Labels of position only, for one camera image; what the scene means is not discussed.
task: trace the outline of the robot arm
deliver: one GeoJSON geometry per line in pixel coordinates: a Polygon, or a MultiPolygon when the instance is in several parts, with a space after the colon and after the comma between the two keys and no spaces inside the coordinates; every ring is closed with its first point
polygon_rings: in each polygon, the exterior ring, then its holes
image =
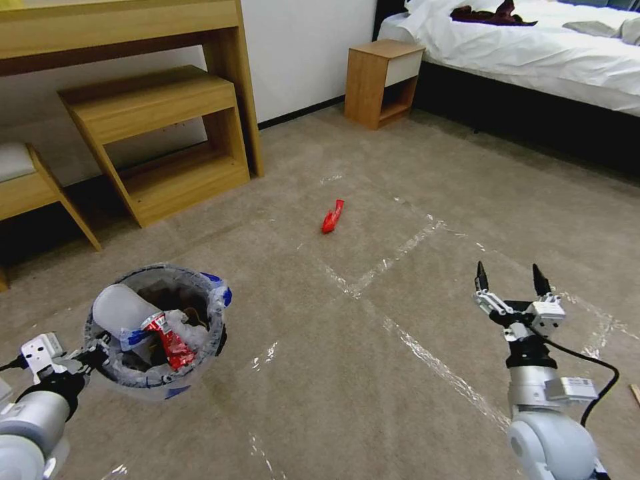
{"type": "Polygon", "coordinates": [[[590,379],[560,377],[550,358],[549,337],[566,318],[560,297],[551,294],[548,280],[533,266],[536,301],[503,301],[489,291],[481,262],[475,278],[474,300],[491,320],[502,326],[511,355],[509,446],[530,480],[608,479],[593,438],[562,412],[569,403],[597,401],[590,379]]]}
{"type": "Polygon", "coordinates": [[[34,385],[14,403],[0,379],[0,480],[50,479],[69,454],[65,423],[94,368],[107,359],[106,339],[63,357],[53,333],[26,342],[10,366],[30,368],[34,385]]]}

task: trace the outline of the black cable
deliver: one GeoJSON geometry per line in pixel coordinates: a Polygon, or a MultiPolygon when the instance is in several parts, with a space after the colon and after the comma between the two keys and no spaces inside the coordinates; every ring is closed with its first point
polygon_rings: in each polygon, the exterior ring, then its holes
{"type": "Polygon", "coordinates": [[[8,364],[2,365],[0,367],[0,372],[4,370],[9,370],[12,368],[22,368],[22,370],[24,370],[25,368],[28,368],[28,366],[29,364],[27,363],[27,360],[24,357],[24,355],[18,355],[16,358],[11,360],[8,364]]]}
{"type": "Polygon", "coordinates": [[[566,347],[563,347],[562,345],[558,345],[556,342],[553,342],[551,340],[549,340],[548,338],[546,338],[544,335],[542,335],[540,332],[538,332],[538,330],[536,330],[534,327],[532,327],[531,325],[529,325],[528,327],[532,332],[534,332],[534,334],[536,334],[538,337],[542,338],[542,341],[552,347],[557,348],[560,351],[563,351],[564,353],[568,353],[569,355],[572,355],[574,357],[577,357],[581,360],[586,360],[592,363],[596,363],[602,367],[606,367],[609,370],[611,370],[613,372],[613,377],[611,378],[611,380],[609,380],[608,384],[605,385],[605,387],[600,390],[600,393],[598,394],[598,398],[592,400],[590,402],[590,404],[587,405],[587,408],[585,409],[584,413],[582,414],[582,418],[580,419],[580,425],[582,425],[583,427],[586,427],[587,424],[587,419],[589,418],[589,414],[591,413],[591,410],[593,410],[593,408],[598,404],[598,402],[600,400],[602,400],[602,398],[604,398],[604,396],[606,394],[608,394],[609,390],[611,390],[613,388],[613,386],[615,385],[615,383],[618,381],[618,379],[620,378],[620,372],[618,371],[618,369],[616,367],[614,367],[612,364],[607,363],[605,361],[602,361],[600,359],[596,359],[593,357],[588,357],[586,355],[583,355],[582,353],[578,353],[576,351],[570,350],[566,347]]]}

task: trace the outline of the white wall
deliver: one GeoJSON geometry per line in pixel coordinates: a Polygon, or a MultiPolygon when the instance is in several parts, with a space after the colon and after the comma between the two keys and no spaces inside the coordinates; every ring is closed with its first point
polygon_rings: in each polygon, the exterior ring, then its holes
{"type": "MultiPolygon", "coordinates": [[[[242,0],[242,6],[258,122],[344,94],[348,48],[371,39],[375,0],[242,0]]],[[[99,175],[56,91],[189,63],[204,68],[199,47],[0,77],[0,142],[33,143],[65,185],[99,175]]],[[[122,166],[204,138],[194,120],[107,150],[122,166]]]]}
{"type": "Polygon", "coordinates": [[[242,0],[258,122],[345,92],[350,46],[371,40],[375,0],[242,0]]]}

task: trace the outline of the white bedsheet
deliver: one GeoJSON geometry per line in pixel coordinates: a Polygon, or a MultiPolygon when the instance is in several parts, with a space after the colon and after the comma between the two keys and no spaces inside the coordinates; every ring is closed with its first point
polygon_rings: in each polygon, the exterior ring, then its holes
{"type": "Polygon", "coordinates": [[[454,22],[461,5],[494,11],[501,0],[412,0],[409,16],[385,20],[380,38],[403,31],[426,47],[434,63],[640,117],[640,47],[562,28],[568,21],[598,20],[614,28],[638,13],[515,0],[515,13],[534,27],[454,22]]]}

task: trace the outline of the red plastic object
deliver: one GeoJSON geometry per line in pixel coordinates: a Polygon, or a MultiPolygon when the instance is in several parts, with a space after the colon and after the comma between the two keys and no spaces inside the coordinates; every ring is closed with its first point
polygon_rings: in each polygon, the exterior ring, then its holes
{"type": "Polygon", "coordinates": [[[165,320],[164,312],[154,313],[142,322],[141,328],[146,331],[158,332],[172,369],[178,370],[180,367],[190,364],[195,358],[195,353],[182,341],[178,334],[171,330],[165,320]]]}
{"type": "Polygon", "coordinates": [[[330,233],[334,230],[336,224],[338,223],[338,219],[340,218],[340,214],[342,213],[342,208],[345,205],[344,200],[336,200],[335,201],[335,210],[329,210],[329,213],[325,217],[324,222],[322,222],[322,233],[330,233]]]}

